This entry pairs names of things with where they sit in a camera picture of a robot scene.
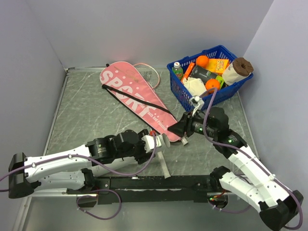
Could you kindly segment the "white shuttlecock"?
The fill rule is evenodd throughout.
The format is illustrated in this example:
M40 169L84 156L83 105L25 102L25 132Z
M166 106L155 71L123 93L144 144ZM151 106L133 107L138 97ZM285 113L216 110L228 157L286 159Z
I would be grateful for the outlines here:
M186 145L188 145L188 143L189 143L188 140L187 140L187 138L186 138L185 136L181 137L180 141L181 141L181 143L183 144L183 146L186 146Z

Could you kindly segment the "white shuttlecock tube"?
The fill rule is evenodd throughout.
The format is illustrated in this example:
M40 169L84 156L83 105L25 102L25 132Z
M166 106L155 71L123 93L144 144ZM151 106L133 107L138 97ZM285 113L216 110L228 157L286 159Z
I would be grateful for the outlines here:
M161 151L160 152L163 152L165 149L168 149L170 147L170 141L169 141L169 138L167 137L167 135L164 134L164 133L161 134L161 135L158 135L158 137L161 141ZM148 162L146 163L146 165L144 165L140 170L138 170L135 173L121 173L121 172L116 171L117 169L128 166L128 165L132 164L133 162L135 162L135 159L133 157L124 157L123 159L119 158L119 159L114 160L110 164L104 164L103 166L101 166L101 165L94 166L94 167L92 167L92 172L93 172L95 177L99 177L99 176L108 174L110 172L115 173L115 174L120 175L120 176L135 176L135 175L142 173L149 166L149 164L153 160L154 156L156 156L158 158L157 153L155 154L154 151L153 151L152 155L151 155L150 159L148 160Z

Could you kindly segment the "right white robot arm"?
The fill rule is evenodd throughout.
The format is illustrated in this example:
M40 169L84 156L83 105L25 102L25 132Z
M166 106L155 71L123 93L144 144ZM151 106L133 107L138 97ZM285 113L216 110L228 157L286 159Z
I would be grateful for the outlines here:
M168 131L178 136L205 135L249 180L246 182L226 167L218 167L211 173L211 188L216 192L225 189L245 200L271 230L279 231L296 215L303 215L303 195L298 190L290 190L270 173L247 142L229 128L229 118L222 108L213 107L208 114L200 110L185 112Z

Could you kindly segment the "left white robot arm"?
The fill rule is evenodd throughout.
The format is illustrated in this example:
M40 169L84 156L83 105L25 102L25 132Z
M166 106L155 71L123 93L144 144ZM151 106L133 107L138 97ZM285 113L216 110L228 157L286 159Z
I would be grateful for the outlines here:
M37 157L17 153L9 165L8 197L23 198L35 191L68 188L90 193L95 188L93 166L113 172L108 164L132 157L138 164L149 163L161 144L155 132L126 130L96 138L68 151Z

